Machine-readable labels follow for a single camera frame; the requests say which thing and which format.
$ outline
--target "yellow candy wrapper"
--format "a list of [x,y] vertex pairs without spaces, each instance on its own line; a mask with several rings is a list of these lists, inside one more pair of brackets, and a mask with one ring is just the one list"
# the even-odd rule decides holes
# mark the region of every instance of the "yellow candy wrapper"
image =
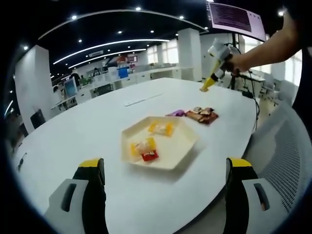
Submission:
[[153,137],[148,137],[138,143],[131,143],[130,147],[132,156],[141,157],[142,154],[156,150],[156,143]]
[[163,124],[159,122],[152,123],[148,129],[150,133],[161,134],[168,137],[171,137],[173,130],[174,127],[172,123]]

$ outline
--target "human arm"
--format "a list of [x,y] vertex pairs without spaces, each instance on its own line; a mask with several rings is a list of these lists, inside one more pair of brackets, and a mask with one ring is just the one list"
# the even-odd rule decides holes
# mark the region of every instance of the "human arm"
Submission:
[[262,45],[245,54],[233,56],[230,62],[234,65],[233,72],[237,69],[245,72],[252,67],[283,62],[299,49],[299,33],[296,21],[286,11],[281,30],[276,32]]

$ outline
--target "red candy wrapper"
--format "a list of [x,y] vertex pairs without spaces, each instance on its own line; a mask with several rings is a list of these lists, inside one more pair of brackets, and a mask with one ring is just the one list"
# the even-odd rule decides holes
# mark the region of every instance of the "red candy wrapper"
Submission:
[[147,152],[145,154],[141,154],[141,155],[142,155],[144,162],[152,161],[152,160],[158,158],[158,154],[157,154],[156,150],[153,150],[153,151]]

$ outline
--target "white pillar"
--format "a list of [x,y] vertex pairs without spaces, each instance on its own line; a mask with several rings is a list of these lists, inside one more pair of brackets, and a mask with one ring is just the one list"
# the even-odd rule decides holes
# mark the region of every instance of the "white pillar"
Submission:
[[178,34],[179,66],[182,72],[183,69],[192,68],[192,77],[188,79],[202,81],[199,32],[188,28],[179,31]]
[[20,114],[30,134],[34,131],[30,117],[38,109],[46,121],[51,118],[53,88],[48,50],[36,45],[22,57],[15,66],[15,87]]
[[158,64],[163,64],[164,59],[162,58],[162,45],[157,46],[157,57],[158,57]]

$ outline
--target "purple snack package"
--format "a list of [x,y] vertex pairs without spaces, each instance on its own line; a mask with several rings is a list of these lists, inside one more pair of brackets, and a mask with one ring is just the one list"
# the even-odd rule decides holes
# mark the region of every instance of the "purple snack package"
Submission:
[[181,117],[181,116],[185,116],[185,112],[183,110],[177,110],[177,111],[172,112],[166,116]]

